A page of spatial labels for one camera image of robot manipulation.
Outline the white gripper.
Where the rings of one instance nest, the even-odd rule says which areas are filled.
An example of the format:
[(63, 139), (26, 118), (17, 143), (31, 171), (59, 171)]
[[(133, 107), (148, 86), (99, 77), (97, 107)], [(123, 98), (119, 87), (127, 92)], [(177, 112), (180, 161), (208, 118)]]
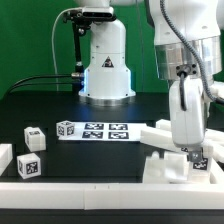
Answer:
[(189, 161), (198, 163), (203, 159), (199, 147), (205, 136), (203, 85), (199, 78), (184, 81), (180, 91), (180, 81), (175, 81), (169, 89), (169, 110), (171, 132), (177, 147), (188, 149)]

